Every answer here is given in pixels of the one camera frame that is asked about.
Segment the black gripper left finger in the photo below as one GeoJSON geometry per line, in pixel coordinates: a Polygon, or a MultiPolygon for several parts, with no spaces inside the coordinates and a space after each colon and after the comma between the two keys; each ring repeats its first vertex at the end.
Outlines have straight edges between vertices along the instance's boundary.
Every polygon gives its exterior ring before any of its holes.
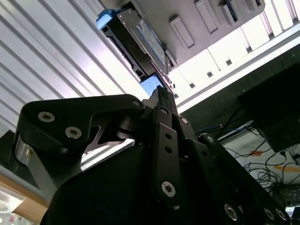
{"type": "Polygon", "coordinates": [[[84,153],[126,140],[153,152],[152,191],[162,204],[180,206],[177,133],[173,94],[157,87],[150,99],[130,94],[35,101],[17,124],[15,157],[26,165],[47,201],[81,173],[84,153]]]}

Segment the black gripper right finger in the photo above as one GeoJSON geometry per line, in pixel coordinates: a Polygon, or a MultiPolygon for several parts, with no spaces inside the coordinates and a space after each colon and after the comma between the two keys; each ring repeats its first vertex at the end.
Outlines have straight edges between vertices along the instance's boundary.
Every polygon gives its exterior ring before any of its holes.
{"type": "Polygon", "coordinates": [[[181,225],[289,225],[290,217],[208,134],[196,136],[168,94],[182,171],[181,225]]]}

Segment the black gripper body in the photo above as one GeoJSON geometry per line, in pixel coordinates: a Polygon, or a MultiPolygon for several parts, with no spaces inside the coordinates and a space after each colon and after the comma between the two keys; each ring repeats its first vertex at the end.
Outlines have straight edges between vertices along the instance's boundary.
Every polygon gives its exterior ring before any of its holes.
{"type": "Polygon", "coordinates": [[[151,186],[153,155],[131,147],[64,183],[41,221],[44,225],[223,225],[224,208],[210,199],[190,159],[180,160],[178,210],[159,203],[151,186]]]}

